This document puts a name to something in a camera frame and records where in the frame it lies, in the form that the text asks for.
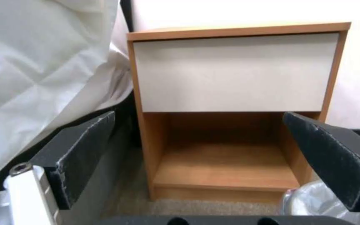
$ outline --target white drawer front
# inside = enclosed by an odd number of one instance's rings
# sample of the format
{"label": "white drawer front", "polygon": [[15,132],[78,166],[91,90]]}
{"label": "white drawer front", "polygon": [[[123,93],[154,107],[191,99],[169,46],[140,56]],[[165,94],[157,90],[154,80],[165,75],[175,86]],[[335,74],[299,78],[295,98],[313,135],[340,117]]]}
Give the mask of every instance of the white drawer front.
{"label": "white drawer front", "polygon": [[338,34],[135,42],[144,112],[320,111]]}

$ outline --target black padded arm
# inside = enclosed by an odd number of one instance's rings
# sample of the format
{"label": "black padded arm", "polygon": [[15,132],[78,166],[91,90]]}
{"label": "black padded arm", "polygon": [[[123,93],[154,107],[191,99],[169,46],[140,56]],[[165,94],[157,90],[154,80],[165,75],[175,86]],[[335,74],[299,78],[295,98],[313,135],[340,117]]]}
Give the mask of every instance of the black padded arm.
{"label": "black padded arm", "polygon": [[352,212],[360,212],[360,136],[293,112],[283,122],[306,160]]}

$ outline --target white wall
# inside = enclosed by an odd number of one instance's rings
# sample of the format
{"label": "white wall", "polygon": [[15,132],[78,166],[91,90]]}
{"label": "white wall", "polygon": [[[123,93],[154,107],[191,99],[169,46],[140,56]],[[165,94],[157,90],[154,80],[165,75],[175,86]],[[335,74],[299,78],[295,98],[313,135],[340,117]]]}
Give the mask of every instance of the white wall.
{"label": "white wall", "polygon": [[351,21],[326,122],[360,128],[360,1],[132,0],[134,29]]}

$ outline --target carpet floor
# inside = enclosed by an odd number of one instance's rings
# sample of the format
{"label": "carpet floor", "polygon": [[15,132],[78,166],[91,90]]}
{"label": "carpet floor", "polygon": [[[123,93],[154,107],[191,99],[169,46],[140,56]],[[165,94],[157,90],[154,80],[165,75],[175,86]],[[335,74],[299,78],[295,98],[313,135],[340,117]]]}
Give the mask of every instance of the carpet floor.
{"label": "carpet floor", "polygon": [[107,199],[102,218],[116,215],[275,215],[276,204],[160,199],[150,201],[140,149],[123,163],[119,183]]}

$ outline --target wooden nightstand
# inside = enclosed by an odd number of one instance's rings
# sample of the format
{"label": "wooden nightstand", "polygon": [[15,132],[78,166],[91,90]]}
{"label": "wooden nightstand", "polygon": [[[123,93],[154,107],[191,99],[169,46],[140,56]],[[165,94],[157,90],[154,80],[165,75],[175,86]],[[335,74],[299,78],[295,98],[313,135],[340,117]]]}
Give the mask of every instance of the wooden nightstand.
{"label": "wooden nightstand", "polygon": [[349,27],[129,33],[151,198],[273,202],[308,182],[282,115],[325,120]]}

